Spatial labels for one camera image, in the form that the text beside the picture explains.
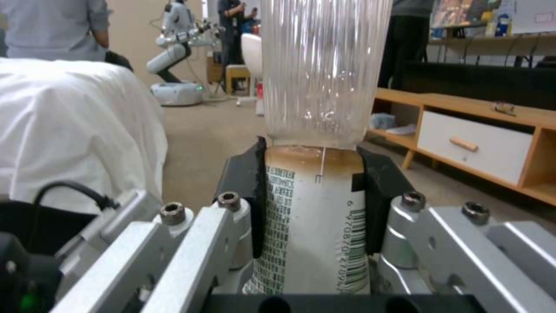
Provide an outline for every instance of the white bedsheet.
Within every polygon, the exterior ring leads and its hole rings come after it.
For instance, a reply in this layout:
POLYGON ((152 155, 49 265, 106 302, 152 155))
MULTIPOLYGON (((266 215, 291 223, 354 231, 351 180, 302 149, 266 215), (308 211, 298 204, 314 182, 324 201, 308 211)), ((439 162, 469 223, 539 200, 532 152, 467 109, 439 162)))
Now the white bedsheet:
MULTIPOLYGON (((32 202, 59 179, 112 197, 142 188, 160 198, 167 148, 160 105, 126 69, 0 58, 0 198, 32 202)), ((98 213, 65 188, 43 204, 98 213)))

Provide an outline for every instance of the green led light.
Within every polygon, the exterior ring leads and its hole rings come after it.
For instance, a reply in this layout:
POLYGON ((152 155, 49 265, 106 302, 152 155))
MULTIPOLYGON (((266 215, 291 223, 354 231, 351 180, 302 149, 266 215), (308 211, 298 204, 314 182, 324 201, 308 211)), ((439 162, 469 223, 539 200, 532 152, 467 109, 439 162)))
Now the green led light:
POLYGON ((40 305, 40 299, 36 294, 26 294, 21 298, 19 308, 21 312, 32 311, 40 305))

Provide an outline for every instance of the clear ribbed plastic cup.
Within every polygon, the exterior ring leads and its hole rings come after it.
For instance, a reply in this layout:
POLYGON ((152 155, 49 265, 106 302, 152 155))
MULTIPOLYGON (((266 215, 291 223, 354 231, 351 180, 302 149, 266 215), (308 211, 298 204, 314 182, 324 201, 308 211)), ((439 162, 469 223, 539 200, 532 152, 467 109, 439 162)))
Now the clear ribbed plastic cup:
POLYGON ((265 0, 265 118, 274 144, 352 149, 369 123, 392 0, 265 0))

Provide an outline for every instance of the chair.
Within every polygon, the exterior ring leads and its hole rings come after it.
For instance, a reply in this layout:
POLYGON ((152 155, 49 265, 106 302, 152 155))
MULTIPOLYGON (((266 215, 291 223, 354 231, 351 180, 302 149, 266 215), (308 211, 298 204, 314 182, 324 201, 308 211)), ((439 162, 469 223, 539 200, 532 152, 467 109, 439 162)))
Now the chair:
POLYGON ((253 91, 256 92, 256 81, 262 79, 261 37, 249 33, 241 35, 241 49, 243 51, 245 65, 249 69, 249 72, 251 72, 251 86, 249 87, 250 96, 239 98, 237 103, 238 105, 240 105, 244 101, 257 101, 255 111, 257 115, 264 115, 264 107, 262 105, 262 101, 258 100, 256 96, 252 96, 253 91))

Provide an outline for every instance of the box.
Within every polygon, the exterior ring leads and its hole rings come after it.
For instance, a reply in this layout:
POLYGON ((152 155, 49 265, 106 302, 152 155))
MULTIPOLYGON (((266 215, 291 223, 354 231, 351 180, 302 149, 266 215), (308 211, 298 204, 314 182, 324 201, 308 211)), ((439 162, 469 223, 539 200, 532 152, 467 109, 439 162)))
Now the box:
POLYGON ((512 34, 556 31, 555 0, 517 0, 512 17, 512 34))

